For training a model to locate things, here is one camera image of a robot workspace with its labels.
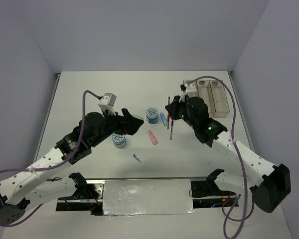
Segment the red pen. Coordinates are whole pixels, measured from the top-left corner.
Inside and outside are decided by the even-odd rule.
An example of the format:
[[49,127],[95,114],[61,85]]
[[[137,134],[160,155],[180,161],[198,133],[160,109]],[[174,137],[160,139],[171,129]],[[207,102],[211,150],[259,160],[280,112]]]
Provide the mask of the red pen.
[[[167,99],[167,105],[170,104],[170,96],[168,96],[168,99]],[[169,116],[169,113],[167,112],[167,129],[169,129],[169,122],[170,122],[170,116]]]

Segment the blue pen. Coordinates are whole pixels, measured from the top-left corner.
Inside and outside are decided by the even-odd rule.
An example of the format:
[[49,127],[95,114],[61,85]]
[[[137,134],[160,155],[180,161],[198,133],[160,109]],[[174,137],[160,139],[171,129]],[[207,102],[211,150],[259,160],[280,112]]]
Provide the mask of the blue pen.
[[174,125],[174,120],[171,120],[171,125],[170,125],[170,140],[172,140],[173,137],[173,125]]

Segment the blue pen cap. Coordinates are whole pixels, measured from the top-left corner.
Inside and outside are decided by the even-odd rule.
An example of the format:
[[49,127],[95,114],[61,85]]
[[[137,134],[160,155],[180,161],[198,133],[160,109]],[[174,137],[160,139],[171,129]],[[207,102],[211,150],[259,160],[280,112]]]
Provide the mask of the blue pen cap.
[[136,154],[134,154],[133,157],[134,157],[137,161],[141,162],[140,158],[139,158]]

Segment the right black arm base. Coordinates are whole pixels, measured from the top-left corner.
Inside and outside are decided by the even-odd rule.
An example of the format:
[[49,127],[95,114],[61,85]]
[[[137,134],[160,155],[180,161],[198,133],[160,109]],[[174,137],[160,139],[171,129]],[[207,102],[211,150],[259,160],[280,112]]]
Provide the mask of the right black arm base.
[[203,180],[191,181],[188,194],[192,198],[193,208],[221,208],[231,207],[236,199],[236,194],[231,191],[221,190],[215,180],[220,178],[223,169],[216,169]]

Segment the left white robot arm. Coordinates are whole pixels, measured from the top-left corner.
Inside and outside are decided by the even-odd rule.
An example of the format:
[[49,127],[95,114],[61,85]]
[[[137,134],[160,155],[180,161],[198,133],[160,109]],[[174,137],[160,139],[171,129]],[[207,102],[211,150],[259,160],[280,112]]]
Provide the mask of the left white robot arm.
[[51,180],[64,169],[88,156],[92,148],[112,134],[134,135],[144,124],[125,108],[122,115],[91,112],[41,159],[25,169],[15,169],[10,178],[0,181],[0,226],[13,227],[30,209],[56,198],[99,199],[99,188],[88,184],[81,173]]

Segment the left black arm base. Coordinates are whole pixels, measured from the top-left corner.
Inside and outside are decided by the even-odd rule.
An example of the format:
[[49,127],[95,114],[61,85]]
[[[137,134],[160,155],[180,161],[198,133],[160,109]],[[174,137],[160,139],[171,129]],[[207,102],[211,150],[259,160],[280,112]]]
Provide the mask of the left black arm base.
[[57,200],[57,212],[88,211],[93,216],[102,216],[104,183],[88,182],[80,173],[70,174],[75,191],[72,196]]

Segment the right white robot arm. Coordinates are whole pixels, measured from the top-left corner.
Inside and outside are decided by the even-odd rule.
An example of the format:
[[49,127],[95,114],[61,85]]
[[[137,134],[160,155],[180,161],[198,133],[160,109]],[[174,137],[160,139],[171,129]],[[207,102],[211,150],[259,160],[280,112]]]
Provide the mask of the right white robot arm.
[[172,120],[185,121],[203,144],[220,152],[225,159],[243,163],[245,174],[251,179],[252,200],[262,211],[272,213],[291,192],[290,170],[284,164],[275,165],[230,138],[228,129],[210,117],[207,104],[199,97],[175,96],[165,106]]

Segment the green correction tape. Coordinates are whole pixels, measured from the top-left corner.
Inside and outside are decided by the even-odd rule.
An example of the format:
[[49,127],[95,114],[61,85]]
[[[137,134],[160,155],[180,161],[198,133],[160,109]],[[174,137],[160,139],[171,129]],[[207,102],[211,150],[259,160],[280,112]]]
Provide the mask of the green correction tape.
[[144,118],[139,115],[135,115],[135,114],[131,114],[131,115],[137,119],[144,120]]

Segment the blue correction tape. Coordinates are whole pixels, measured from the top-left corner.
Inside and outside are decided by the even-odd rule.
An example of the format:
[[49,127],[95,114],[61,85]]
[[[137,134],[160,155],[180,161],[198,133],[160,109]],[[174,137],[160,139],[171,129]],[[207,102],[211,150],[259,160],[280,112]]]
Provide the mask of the blue correction tape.
[[167,127],[169,123],[167,116],[163,112],[161,112],[159,115],[163,125]]

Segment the blue jar near centre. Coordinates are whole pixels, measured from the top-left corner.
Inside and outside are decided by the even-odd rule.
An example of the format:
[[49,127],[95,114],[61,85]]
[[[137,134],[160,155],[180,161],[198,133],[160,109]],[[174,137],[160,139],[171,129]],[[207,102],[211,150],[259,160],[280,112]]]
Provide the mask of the blue jar near centre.
[[126,145],[126,138],[121,134],[112,134],[112,142],[116,148],[123,148]]

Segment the blue jar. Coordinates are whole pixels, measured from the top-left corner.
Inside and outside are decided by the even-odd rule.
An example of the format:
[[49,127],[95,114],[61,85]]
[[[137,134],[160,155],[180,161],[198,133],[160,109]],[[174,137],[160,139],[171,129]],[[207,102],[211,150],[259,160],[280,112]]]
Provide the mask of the blue jar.
[[150,124],[157,123],[158,120],[158,110],[154,107],[150,107],[146,110],[147,122]]
[[123,148],[126,145],[126,138],[121,134],[112,134],[112,142],[116,148]]

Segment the blue jar near back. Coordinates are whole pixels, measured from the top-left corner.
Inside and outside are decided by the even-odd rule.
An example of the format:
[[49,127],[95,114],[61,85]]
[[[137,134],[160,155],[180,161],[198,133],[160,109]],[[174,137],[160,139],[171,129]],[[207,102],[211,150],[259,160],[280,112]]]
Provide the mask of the blue jar near back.
[[158,110],[154,107],[150,107],[146,110],[147,122],[150,124],[157,123],[158,120]]

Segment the pink correction tape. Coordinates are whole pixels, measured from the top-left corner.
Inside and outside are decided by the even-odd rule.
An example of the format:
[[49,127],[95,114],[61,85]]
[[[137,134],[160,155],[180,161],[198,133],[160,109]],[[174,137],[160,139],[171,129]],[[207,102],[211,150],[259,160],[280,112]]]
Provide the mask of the pink correction tape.
[[149,138],[150,138],[152,144],[157,145],[158,140],[157,140],[157,138],[155,137],[154,133],[151,130],[148,130],[148,135],[149,135]]

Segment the clear three-compartment organizer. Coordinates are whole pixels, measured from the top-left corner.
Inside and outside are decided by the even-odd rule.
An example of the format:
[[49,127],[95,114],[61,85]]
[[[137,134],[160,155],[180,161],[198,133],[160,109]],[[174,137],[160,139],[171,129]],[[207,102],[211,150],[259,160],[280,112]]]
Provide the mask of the clear three-compartment organizer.
[[213,118],[226,118],[230,112],[224,86],[211,78],[193,83],[196,96],[202,98],[208,107],[208,113]]

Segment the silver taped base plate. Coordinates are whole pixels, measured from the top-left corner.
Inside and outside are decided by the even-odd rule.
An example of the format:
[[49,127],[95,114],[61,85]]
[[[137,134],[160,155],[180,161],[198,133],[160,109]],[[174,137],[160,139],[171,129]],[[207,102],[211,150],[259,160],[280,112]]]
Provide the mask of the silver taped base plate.
[[193,213],[189,179],[106,181],[103,212],[108,216]]

